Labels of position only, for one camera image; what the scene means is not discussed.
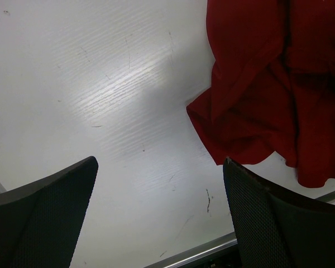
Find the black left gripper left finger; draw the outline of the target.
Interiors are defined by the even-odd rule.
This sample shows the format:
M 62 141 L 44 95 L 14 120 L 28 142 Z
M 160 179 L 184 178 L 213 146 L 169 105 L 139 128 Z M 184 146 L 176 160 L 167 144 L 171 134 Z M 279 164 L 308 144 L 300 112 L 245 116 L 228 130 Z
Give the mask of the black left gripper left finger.
M 90 156 L 0 193 L 0 267 L 69 267 L 97 172 Z

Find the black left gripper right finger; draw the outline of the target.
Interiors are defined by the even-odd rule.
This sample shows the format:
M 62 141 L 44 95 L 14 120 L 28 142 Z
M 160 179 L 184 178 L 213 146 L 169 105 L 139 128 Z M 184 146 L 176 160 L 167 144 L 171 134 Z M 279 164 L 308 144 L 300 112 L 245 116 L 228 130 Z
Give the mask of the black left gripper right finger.
M 335 205 L 227 158 L 223 177 L 243 267 L 335 267 Z

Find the dark red t shirt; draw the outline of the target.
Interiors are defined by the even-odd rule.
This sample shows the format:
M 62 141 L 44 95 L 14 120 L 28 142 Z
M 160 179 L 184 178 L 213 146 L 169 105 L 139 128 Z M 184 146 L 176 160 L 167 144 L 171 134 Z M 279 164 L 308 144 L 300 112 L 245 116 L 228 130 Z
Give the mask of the dark red t shirt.
M 208 1 L 206 28 L 211 85 L 186 111 L 214 162 L 335 179 L 335 1 Z

